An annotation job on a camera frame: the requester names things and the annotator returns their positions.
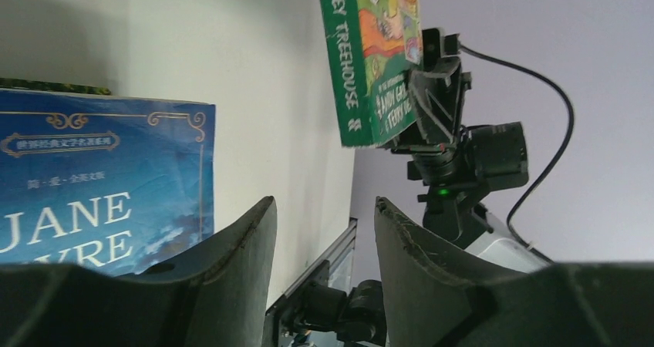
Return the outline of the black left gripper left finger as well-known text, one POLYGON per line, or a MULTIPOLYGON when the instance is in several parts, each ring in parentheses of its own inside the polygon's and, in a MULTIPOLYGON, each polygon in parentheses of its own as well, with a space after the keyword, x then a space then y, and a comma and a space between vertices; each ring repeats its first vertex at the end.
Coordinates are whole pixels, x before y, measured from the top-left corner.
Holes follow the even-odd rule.
POLYGON ((139 274, 1 268, 3 346, 259 346, 277 234, 263 197, 233 224, 139 274))

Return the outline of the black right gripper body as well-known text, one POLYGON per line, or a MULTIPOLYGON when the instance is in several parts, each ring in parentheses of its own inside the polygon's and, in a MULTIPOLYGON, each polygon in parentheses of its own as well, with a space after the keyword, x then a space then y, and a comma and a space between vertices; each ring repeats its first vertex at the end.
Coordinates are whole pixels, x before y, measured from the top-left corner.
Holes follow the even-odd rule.
MULTIPOLYGON (((423 63, 417 69, 429 71, 438 60, 450 56, 460 59, 462 45, 457 34, 447 35, 439 28, 432 28, 424 29, 422 37, 423 63)), ((528 181, 528 155, 521 123, 463 124, 465 96, 472 88, 472 75, 464 71, 461 59, 460 62, 461 120, 458 143, 426 144, 415 121, 391 139, 390 149, 394 153, 410 155, 414 163, 411 179, 422 180, 427 186, 464 190, 486 185, 490 190, 497 191, 525 185, 528 181)), ((409 101, 407 83, 411 70, 405 75, 409 101)))

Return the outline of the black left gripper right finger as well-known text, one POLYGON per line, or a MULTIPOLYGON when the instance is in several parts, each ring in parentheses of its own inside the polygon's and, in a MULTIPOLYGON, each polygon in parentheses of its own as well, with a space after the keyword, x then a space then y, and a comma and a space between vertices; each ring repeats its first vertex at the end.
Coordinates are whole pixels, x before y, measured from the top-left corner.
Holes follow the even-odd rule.
POLYGON ((414 223, 378 197, 375 235, 392 346, 651 346, 650 263, 524 273, 414 223))

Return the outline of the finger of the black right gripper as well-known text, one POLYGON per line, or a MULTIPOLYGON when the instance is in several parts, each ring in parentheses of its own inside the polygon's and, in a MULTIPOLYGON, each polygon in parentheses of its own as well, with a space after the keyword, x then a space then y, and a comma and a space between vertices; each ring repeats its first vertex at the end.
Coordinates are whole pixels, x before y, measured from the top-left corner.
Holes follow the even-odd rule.
POLYGON ((455 145, 459 140, 461 62, 442 58, 429 71, 413 69, 408 90, 416 124, 428 145, 455 145))

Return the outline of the dark green treehouse book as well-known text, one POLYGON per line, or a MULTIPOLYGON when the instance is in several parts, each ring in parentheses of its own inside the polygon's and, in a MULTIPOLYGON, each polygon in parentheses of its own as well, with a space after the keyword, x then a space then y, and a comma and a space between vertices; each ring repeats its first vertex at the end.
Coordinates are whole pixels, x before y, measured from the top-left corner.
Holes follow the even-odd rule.
POLYGON ((341 144, 380 147, 414 124, 406 76, 423 64, 419 0, 319 0, 341 144))

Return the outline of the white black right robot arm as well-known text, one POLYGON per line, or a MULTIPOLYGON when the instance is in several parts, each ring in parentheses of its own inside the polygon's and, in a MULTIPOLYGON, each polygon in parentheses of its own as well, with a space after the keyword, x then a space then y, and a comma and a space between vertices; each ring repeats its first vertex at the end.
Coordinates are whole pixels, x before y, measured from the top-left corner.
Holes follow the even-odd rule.
POLYGON ((452 245, 517 271, 545 266, 482 201, 529 181, 528 149, 521 122, 466 126, 462 122, 471 74, 463 69, 457 34, 422 31, 423 66, 406 74, 413 125, 385 147, 409 155, 406 176, 427 188, 421 224, 452 245))

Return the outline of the Jane Eyre blue book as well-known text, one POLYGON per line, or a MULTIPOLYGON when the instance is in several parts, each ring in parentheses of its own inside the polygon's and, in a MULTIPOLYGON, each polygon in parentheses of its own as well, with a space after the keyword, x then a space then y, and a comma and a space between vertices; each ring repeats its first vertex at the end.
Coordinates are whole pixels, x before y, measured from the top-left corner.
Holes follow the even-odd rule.
POLYGON ((1 91, 1 262, 140 273, 214 233, 212 104, 1 91))

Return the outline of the dark black-green book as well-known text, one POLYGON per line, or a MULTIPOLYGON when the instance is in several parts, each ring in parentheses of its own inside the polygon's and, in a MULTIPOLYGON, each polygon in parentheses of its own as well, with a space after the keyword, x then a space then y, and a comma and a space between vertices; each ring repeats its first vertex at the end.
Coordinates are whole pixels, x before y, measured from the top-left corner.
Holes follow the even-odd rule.
POLYGON ((112 92, 105 87, 76 85, 71 83, 53 83, 26 79, 1 78, 1 87, 4 89, 24 89, 34 91, 80 93, 87 95, 110 96, 112 92))

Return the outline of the black mounting base rail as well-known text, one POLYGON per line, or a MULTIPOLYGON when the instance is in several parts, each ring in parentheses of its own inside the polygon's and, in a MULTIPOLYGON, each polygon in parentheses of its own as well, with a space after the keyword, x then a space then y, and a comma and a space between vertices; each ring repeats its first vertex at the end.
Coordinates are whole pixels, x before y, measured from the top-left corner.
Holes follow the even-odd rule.
POLYGON ((358 220, 265 314, 263 346, 388 346, 383 288, 352 283, 358 220))

